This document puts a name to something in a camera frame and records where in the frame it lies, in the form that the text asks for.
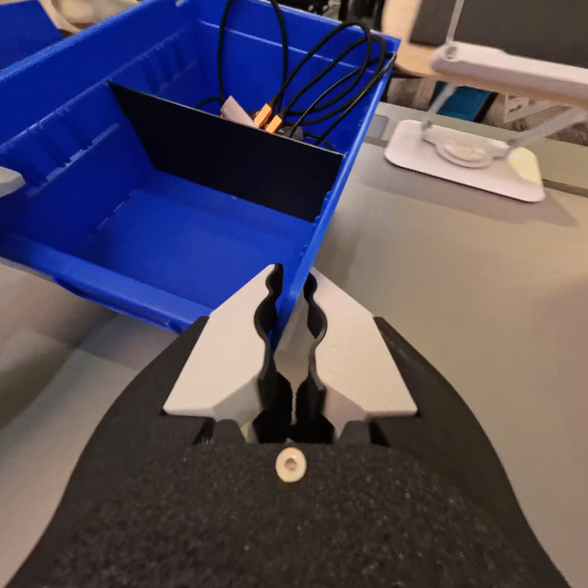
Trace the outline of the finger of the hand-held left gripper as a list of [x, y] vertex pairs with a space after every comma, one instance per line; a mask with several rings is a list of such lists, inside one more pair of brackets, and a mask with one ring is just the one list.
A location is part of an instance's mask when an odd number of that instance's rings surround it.
[[0, 168], [0, 197], [10, 195], [25, 186], [25, 179], [17, 171], [5, 168]]

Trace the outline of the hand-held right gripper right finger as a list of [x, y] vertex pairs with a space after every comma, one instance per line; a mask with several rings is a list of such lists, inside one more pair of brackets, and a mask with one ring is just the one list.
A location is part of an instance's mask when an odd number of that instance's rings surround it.
[[416, 416], [416, 402], [372, 313], [317, 270], [303, 295], [313, 341], [296, 393], [299, 435], [340, 437], [350, 422]]

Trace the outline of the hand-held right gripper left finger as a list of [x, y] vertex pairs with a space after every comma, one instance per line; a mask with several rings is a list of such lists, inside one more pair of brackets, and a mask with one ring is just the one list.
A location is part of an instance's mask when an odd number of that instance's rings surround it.
[[290, 415], [290, 384], [277, 371], [270, 344], [282, 286], [282, 264], [270, 264], [208, 316], [164, 403], [166, 415]]

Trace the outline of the blue plastic bin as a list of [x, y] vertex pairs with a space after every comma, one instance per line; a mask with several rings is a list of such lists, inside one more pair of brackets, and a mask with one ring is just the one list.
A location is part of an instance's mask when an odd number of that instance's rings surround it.
[[1, 5], [1, 70], [62, 39], [40, 2]]
[[[343, 154], [312, 222], [155, 169], [108, 82], [220, 116], [217, 42], [225, 1], [142, 1], [1, 73], [1, 166], [25, 186], [1, 197], [1, 257], [114, 311], [181, 333], [270, 264], [288, 321], [331, 223], [386, 76], [328, 134]], [[282, 6], [288, 73], [343, 24]], [[234, 1], [225, 100], [254, 119], [282, 84], [269, 1]]]

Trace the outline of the grey usb hub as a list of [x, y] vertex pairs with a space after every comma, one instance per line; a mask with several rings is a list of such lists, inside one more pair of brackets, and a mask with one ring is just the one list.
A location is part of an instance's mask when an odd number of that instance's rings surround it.
[[221, 118], [235, 122], [241, 125], [248, 126], [249, 128], [258, 129], [258, 125], [254, 122], [254, 119], [244, 110], [243, 107], [234, 99], [233, 96], [228, 96], [220, 107]]

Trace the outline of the black cable with orange plugs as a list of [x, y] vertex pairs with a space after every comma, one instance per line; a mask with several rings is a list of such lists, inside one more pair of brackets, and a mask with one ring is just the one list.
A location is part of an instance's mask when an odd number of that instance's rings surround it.
[[383, 36], [361, 34], [359, 40], [351, 42], [322, 71], [314, 73], [295, 90], [295, 75], [310, 61], [310, 57], [303, 58], [277, 95], [285, 99], [285, 104], [276, 105], [273, 113], [281, 122], [277, 133], [302, 141], [305, 128], [327, 123], [326, 130], [309, 136], [334, 149], [326, 137], [342, 122], [343, 114], [348, 115], [387, 75], [388, 70], [380, 72], [386, 69], [388, 62], [394, 62], [397, 53]]

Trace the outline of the black bin divider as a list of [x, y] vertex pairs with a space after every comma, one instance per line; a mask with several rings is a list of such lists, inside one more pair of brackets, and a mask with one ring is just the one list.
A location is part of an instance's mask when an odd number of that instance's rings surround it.
[[343, 154], [108, 82], [152, 166], [312, 222]]

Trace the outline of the white laptop stand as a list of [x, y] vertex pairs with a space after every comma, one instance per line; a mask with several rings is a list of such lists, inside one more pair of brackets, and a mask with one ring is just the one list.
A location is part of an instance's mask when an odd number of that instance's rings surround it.
[[[536, 155], [526, 148], [540, 138], [587, 121], [587, 68], [522, 56], [456, 39], [466, 4], [455, 1], [445, 41], [426, 61], [445, 87], [422, 120], [397, 124], [385, 150], [391, 164], [523, 203], [542, 202], [545, 188]], [[433, 123], [434, 115], [459, 86], [478, 86], [504, 95], [567, 105], [566, 110], [508, 141]]]

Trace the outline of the blue storage box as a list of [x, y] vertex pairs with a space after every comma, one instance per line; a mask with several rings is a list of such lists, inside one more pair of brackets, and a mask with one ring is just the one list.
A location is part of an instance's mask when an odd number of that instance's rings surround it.
[[481, 123], [497, 94], [461, 86], [440, 107], [438, 114], [464, 121]]

